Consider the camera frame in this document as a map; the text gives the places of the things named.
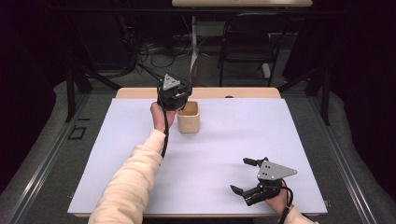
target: office chair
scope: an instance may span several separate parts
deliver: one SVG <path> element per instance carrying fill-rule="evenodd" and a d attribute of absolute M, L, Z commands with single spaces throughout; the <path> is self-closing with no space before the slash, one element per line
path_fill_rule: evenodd
<path fill-rule="evenodd" d="M 258 69 L 264 63 L 271 63 L 268 79 L 268 86 L 271 86 L 281 41 L 289 28 L 289 18 L 275 13 L 243 12 L 228 19 L 224 25 L 219 54 L 219 86 L 222 86 L 224 62 L 257 63 L 260 65 Z"/>

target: hand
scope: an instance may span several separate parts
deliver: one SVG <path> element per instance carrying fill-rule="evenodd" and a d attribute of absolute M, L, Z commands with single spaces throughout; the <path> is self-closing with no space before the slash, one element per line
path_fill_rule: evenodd
<path fill-rule="evenodd" d="M 282 181 L 282 186 L 286 187 L 285 181 Z M 272 198 L 272 199 L 267 199 L 265 200 L 266 203 L 268 203 L 268 205 L 270 205 L 270 207 L 279 215 L 282 215 L 283 210 L 286 207 L 287 204 L 287 197 L 288 195 L 288 191 L 285 189 L 281 189 L 279 194 Z"/>
<path fill-rule="evenodd" d="M 163 108 L 157 102 L 151 104 L 152 121 L 154 122 L 154 129 L 164 132 L 165 131 L 165 117 L 163 116 Z M 177 110 L 166 111 L 169 128 L 172 126 Z"/>

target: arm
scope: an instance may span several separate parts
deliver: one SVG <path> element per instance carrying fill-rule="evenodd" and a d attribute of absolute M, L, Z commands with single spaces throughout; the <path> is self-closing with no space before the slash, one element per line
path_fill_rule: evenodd
<path fill-rule="evenodd" d="M 279 215 L 282 215 L 283 210 L 286 207 L 286 202 L 287 200 L 287 191 L 285 189 L 282 189 L 279 192 L 279 195 L 277 195 L 275 198 L 265 200 L 270 207 L 277 212 Z M 293 204 L 291 205 L 291 209 L 286 216 L 285 223 L 284 224 L 312 224 L 317 222 L 313 222 L 309 220 L 307 217 L 304 217 L 300 211 L 297 209 L 296 206 Z"/>
<path fill-rule="evenodd" d="M 136 146 L 131 157 L 113 175 L 102 197 L 93 210 L 89 223 L 142 223 L 143 212 L 149 202 L 155 175 L 163 158 L 165 138 L 163 111 L 156 103 L 151 105 L 154 129 L 144 144 Z M 172 125 L 176 111 L 168 111 Z"/>

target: knit sleeve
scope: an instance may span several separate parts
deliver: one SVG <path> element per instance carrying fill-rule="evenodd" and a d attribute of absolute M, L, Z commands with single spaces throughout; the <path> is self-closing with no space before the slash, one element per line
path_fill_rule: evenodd
<path fill-rule="evenodd" d="M 89 223 L 142 223 L 155 175 L 163 161 L 164 138 L 164 133 L 153 129 L 146 142 L 134 148 L 131 157 L 107 184 Z"/>
<path fill-rule="evenodd" d="M 318 222 L 313 222 L 307 217 L 303 216 L 296 206 L 293 206 L 286 216 L 285 224 L 319 224 Z"/>

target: white board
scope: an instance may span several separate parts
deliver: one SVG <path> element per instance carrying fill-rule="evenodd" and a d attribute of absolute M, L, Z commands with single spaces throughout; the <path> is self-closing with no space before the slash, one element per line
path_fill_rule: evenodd
<path fill-rule="evenodd" d="M 244 190 L 256 187 L 259 167 L 246 165 L 243 159 L 264 157 L 297 170 L 297 175 L 285 180 L 301 212 L 327 213 L 283 99 L 190 100 L 199 103 L 200 131 L 180 133 L 177 121 L 171 127 L 146 215 L 273 214 L 266 203 L 247 206 L 230 188 L 230 185 Z M 93 211 L 111 176 L 130 156 L 134 146 L 148 137 L 153 127 L 149 107 L 154 101 L 113 99 L 68 213 L 88 215 Z"/>

